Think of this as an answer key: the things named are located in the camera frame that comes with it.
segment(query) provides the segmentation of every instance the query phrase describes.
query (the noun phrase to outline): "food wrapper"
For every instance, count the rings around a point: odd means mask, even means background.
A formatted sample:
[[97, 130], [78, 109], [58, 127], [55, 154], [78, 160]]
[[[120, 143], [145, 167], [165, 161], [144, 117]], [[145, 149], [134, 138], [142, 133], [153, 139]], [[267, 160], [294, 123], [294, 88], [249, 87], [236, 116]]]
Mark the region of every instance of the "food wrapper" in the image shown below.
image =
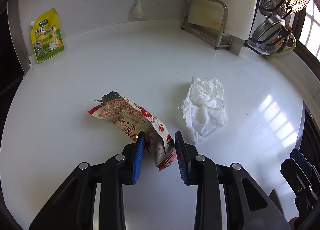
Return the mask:
[[38, 63], [64, 50], [59, 16], [55, 9], [51, 9], [38, 17], [33, 23], [30, 35]]
[[99, 100], [101, 105], [89, 114], [114, 123], [132, 140], [137, 141], [140, 131], [146, 134], [146, 149], [159, 170], [169, 167], [176, 157], [174, 141], [163, 122], [144, 108], [117, 92], [110, 92]]

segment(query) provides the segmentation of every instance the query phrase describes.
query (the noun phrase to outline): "crumpled white tissue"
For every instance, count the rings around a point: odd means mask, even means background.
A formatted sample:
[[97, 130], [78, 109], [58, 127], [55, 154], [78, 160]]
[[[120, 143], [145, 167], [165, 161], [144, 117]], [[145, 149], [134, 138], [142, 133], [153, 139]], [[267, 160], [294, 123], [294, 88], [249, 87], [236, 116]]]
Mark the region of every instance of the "crumpled white tissue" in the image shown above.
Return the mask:
[[223, 85], [215, 78], [192, 78], [180, 111], [193, 143], [205, 140], [228, 122], [223, 92]]

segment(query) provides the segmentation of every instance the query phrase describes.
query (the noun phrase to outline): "green and yellow package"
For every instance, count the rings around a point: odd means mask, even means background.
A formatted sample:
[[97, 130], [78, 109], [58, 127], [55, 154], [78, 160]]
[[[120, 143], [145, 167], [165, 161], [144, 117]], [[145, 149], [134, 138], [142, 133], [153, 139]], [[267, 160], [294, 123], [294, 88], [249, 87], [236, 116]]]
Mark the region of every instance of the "green and yellow package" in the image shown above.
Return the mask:
[[36, 20], [30, 35], [38, 63], [64, 50], [59, 16], [55, 9], [45, 12]]

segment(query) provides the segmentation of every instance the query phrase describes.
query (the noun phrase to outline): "white countertop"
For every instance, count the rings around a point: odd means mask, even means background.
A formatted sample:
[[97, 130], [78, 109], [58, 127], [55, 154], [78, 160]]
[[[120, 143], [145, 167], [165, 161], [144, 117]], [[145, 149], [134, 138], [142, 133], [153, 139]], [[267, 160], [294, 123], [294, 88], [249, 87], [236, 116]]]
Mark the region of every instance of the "white countertop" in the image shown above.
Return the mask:
[[[178, 106], [193, 75], [224, 85], [229, 119], [198, 152], [217, 164], [239, 162], [267, 194], [276, 189], [287, 220], [298, 215], [280, 165], [294, 147], [303, 100], [269, 62], [251, 50], [215, 51], [175, 21], [122, 23], [64, 42], [64, 52], [27, 72], [4, 127], [3, 195], [23, 229], [80, 162], [105, 162], [131, 143], [87, 113], [94, 100], [117, 91], [188, 142]], [[193, 229], [196, 191], [183, 184], [176, 160], [158, 172], [145, 153], [138, 183], [123, 188], [127, 230]]]

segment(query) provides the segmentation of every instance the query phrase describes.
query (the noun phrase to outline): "cutting board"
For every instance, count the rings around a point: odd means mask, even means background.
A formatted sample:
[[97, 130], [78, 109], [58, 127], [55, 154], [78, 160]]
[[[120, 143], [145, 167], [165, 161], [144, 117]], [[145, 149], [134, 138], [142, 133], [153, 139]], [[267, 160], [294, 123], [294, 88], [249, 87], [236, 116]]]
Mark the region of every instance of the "cutting board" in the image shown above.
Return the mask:
[[[219, 0], [228, 7], [225, 33], [247, 40], [250, 34], [257, 0]], [[192, 0], [188, 22], [216, 30], [220, 29], [223, 9], [220, 4]]]

